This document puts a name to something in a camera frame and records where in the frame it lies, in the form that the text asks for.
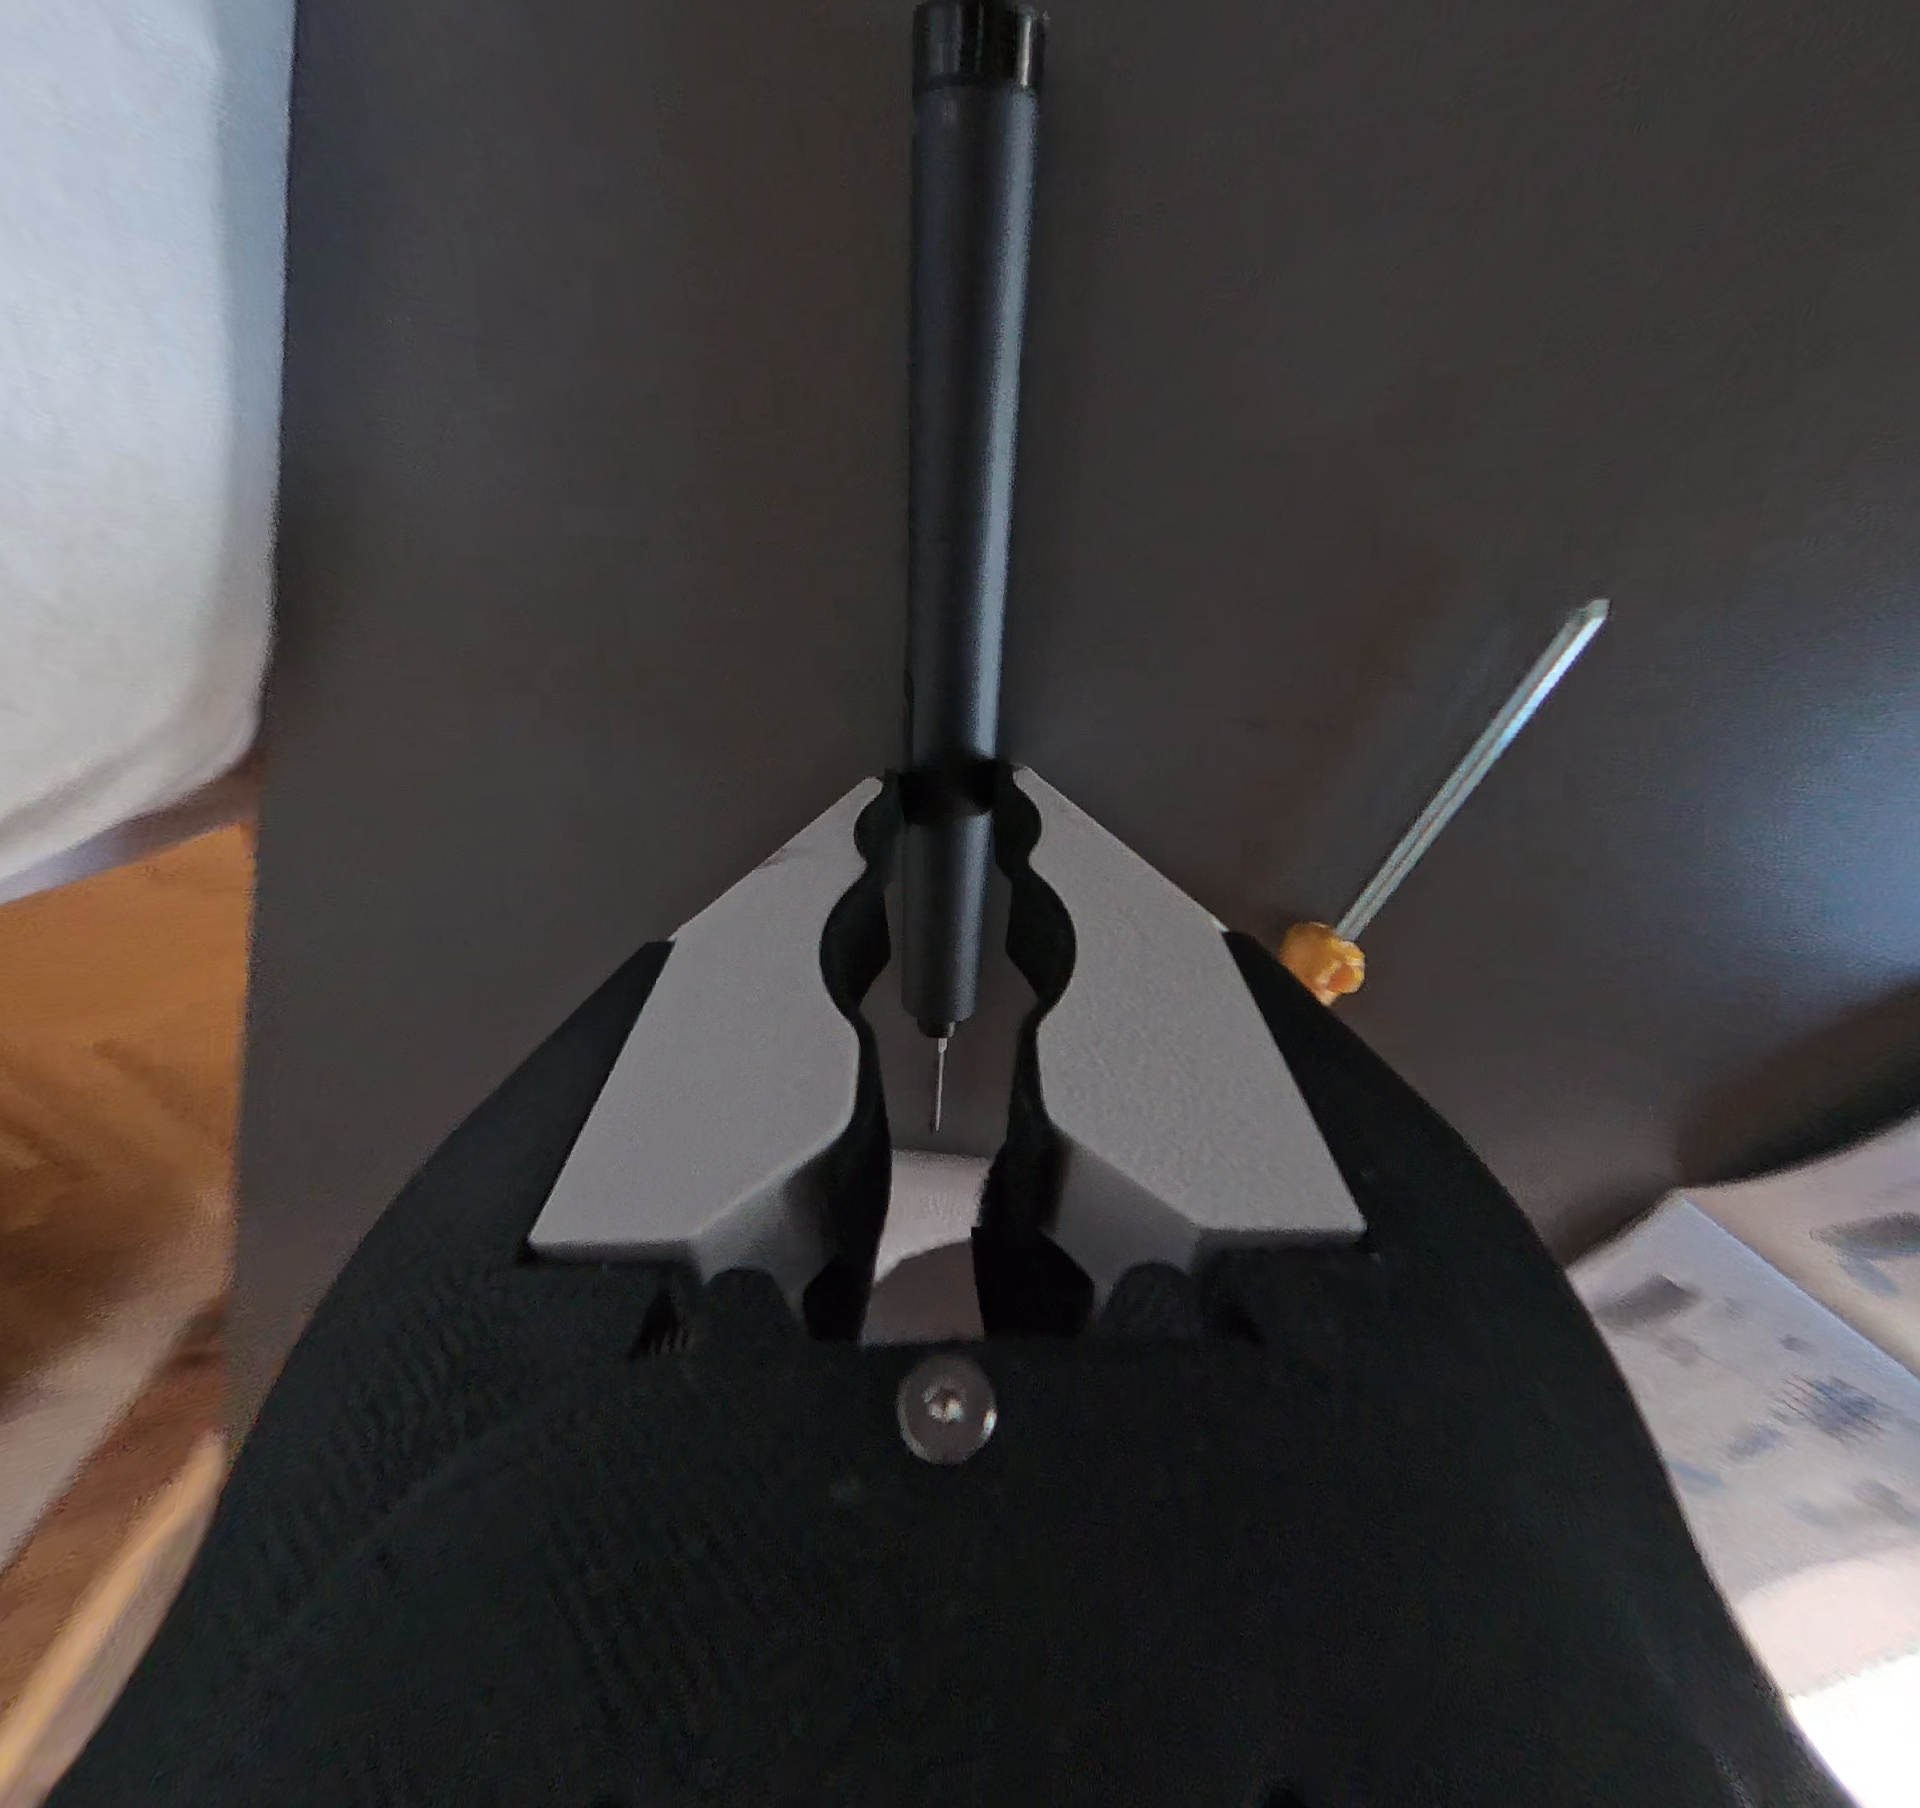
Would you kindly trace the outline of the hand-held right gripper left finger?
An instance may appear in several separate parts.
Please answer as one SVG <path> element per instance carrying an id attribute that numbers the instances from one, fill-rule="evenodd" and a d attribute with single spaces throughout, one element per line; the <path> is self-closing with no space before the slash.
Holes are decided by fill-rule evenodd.
<path id="1" fill-rule="evenodd" d="M 855 1120 L 877 1066 L 899 807 L 864 779 L 673 935 L 530 1224 L 548 1261 L 812 1283 L 866 1226 Z"/>

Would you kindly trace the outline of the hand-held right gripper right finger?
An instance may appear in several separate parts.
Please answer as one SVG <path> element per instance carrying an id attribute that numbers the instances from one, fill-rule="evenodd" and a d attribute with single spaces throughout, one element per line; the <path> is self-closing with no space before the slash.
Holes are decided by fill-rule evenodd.
<path id="1" fill-rule="evenodd" d="M 1062 1251 L 1348 1248 L 1364 1219 L 1207 909 L 1017 767 L 1005 956 L 1030 990 L 997 1201 Z"/>

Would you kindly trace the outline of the black electric screwdriver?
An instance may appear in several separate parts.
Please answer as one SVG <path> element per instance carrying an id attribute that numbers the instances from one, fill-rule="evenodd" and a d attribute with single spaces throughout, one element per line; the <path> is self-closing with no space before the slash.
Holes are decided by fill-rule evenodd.
<path id="1" fill-rule="evenodd" d="M 914 12 L 899 990 L 930 1132 L 985 932 L 1044 47 L 1021 0 Z"/>

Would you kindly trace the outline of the dark grey desk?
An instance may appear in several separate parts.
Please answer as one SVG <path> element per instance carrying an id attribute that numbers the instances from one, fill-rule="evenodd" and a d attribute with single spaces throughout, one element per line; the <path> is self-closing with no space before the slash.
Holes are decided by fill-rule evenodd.
<path id="1" fill-rule="evenodd" d="M 919 0 L 299 0 L 244 1426 L 413 1169 L 899 758 Z M 1004 733 L 1579 1253 L 1916 1108 L 1916 0 L 1032 0 Z"/>

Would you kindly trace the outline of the illustrated instruction booklet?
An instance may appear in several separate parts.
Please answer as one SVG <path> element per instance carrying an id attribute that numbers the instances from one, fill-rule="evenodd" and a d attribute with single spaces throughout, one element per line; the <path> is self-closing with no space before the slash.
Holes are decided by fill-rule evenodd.
<path id="1" fill-rule="evenodd" d="M 1567 1276 L 1777 1685 L 1913 1656 L 1916 1119 L 1672 1194 Z"/>

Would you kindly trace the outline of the yellow-handled screwdriver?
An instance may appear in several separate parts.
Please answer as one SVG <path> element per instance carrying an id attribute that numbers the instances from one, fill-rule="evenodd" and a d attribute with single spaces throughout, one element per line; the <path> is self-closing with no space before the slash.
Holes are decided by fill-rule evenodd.
<path id="1" fill-rule="evenodd" d="M 1607 624 L 1612 611 L 1614 601 L 1607 595 L 1596 595 L 1571 611 L 1548 645 L 1519 674 L 1460 760 L 1432 787 L 1390 844 L 1385 861 L 1357 888 L 1339 918 L 1332 922 L 1303 921 L 1285 932 L 1277 956 L 1282 969 L 1301 982 L 1319 1005 L 1336 1006 L 1362 990 L 1364 932 L 1431 855 L 1442 831 L 1470 796 L 1482 787 L 1550 695 L 1557 691 L 1571 668 L 1588 651 Z"/>

